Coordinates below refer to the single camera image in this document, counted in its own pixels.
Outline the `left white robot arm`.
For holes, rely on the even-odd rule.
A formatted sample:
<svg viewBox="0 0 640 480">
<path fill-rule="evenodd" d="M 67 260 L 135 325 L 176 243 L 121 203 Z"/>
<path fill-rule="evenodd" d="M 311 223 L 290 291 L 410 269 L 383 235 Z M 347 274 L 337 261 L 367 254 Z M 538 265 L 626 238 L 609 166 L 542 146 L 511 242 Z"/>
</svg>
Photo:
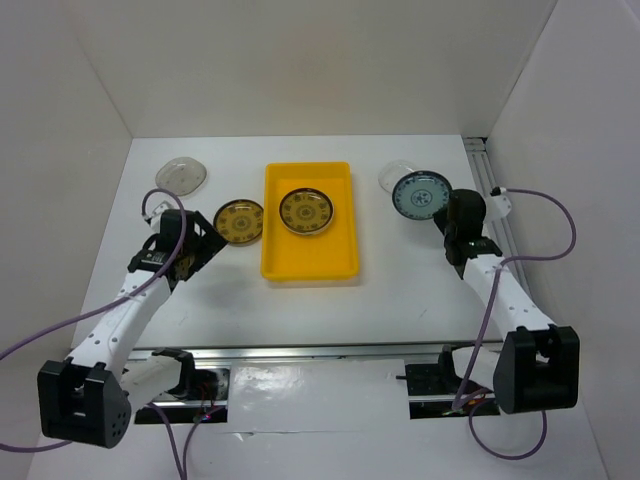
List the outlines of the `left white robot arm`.
<svg viewBox="0 0 640 480">
<path fill-rule="evenodd" d="M 156 397 L 176 399 L 196 390 L 191 353 L 154 350 L 142 363 L 128 359 L 156 312 L 179 283 L 190 279 L 225 246 L 198 211 L 168 209 L 156 231 L 132 257 L 116 307 L 62 361 L 47 361 L 37 375 L 41 428 L 52 439 L 104 448 L 123 438 L 132 416 Z"/>
</svg>

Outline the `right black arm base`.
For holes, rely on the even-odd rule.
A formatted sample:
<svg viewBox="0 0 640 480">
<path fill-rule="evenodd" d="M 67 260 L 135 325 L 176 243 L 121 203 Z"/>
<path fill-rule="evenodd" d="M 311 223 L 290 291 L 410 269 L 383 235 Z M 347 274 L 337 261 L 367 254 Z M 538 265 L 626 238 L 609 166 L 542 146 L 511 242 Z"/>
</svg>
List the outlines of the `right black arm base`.
<svg viewBox="0 0 640 480">
<path fill-rule="evenodd" d="M 467 386 L 463 397 L 475 396 L 460 409 L 454 410 L 452 404 L 459 381 L 456 377 L 448 378 L 435 363 L 406 364 L 404 372 L 395 379 L 406 387 L 411 420 L 467 417 L 475 407 L 478 407 L 476 413 L 479 416 L 498 414 L 493 395 L 478 394 L 480 387 L 474 383 Z"/>
</svg>

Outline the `teal green plate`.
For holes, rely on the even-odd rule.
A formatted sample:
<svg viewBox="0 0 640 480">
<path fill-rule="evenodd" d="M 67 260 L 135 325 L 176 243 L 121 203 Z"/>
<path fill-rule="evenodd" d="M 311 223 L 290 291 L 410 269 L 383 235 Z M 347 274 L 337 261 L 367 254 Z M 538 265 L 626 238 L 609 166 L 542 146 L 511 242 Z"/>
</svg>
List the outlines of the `teal green plate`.
<svg viewBox="0 0 640 480">
<path fill-rule="evenodd" d="M 391 199 L 395 210 L 410 220 L 430 220 L 445 209 L 452 193 L 450 182 L 441 174 L 418 170 L 404 175 L 394 186 Z"/>
</svg>

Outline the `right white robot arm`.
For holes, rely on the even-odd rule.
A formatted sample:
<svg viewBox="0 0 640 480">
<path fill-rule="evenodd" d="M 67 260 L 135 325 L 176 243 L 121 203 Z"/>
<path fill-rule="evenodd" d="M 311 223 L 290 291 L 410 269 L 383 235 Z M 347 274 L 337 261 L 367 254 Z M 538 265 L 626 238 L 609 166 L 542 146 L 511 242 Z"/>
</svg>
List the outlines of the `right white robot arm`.
<svg viewBox="0 0 640 480">
<path fill-rule="evenodd" d="M 483 234 L 490 208 L 501 217 L 509 213 L 509 193 L 496 187 L 484 198 L 456 189 L 434 216 L 447 261 L 485 307 L 474 344 L 454 349 L 438 365 L 436 379 L 456 392 L 454 409 L 469 401 L 469 383 L 491 391 L 507 414 L 572 408 L 579 389 L 578 334 L 536 306 L 509 269 L 516 259 Z"/>
</svg>

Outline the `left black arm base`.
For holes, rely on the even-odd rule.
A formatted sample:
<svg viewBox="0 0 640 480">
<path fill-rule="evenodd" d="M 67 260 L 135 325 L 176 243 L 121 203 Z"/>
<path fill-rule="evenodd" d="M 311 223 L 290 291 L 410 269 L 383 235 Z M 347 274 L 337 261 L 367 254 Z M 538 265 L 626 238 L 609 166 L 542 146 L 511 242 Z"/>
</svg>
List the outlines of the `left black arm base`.
<svg viewBox="0 0 640 480">
<path fill-rule="evenodd" d="M 164 393 L 152 403 L 172 425 L 226 423 L 229 385 L 229 368 L 198 367 L 186 394 Z"/>
</svg>

